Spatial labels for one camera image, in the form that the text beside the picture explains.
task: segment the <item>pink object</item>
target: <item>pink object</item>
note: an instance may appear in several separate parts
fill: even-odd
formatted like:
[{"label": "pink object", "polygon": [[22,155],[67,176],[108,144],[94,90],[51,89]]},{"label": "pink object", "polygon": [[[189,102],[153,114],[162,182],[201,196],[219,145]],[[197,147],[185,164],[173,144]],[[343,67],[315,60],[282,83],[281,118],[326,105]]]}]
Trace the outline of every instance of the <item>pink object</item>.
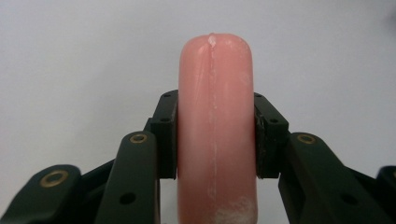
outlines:
[{"label": "pink object", "polygon": [[257,223],[251,53],[236,35],[190,40],[178,87],[180,224]]}]

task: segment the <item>white surface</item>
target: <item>white surface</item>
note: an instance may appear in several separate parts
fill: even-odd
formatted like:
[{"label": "white surface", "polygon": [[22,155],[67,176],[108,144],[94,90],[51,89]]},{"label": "white surface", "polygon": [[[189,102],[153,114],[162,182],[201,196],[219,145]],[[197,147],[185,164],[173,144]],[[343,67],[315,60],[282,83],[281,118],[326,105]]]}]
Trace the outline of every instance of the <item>white surface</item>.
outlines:
[{"label": "white surface", "polygon": [[[43,168],[114,158],[177,89],[184,43],[211,32],[246,39],[255,91],[292,132],[370,176],[396,164],[396,2],[245,2],[1,1],[0,213]],[[176,190],[162,181],[162,223]],[[287,223],[277,181],[258,190],[259,223]]]}]

